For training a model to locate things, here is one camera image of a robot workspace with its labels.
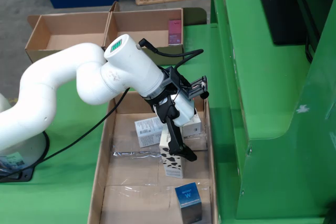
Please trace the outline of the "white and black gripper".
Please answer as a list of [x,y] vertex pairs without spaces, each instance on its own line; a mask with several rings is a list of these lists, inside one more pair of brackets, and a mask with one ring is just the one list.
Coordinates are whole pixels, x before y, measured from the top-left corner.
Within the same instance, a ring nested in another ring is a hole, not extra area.
[[153,99],[150,99],[150,97],[143,98],[161,122],[167,124],[171,136],[169,154],[183,157],[190,162],[196,161],[196,154],[184,144],[179,128],[188,123],[194,116],[194,101],[189,100],[181,93],[158,96]]

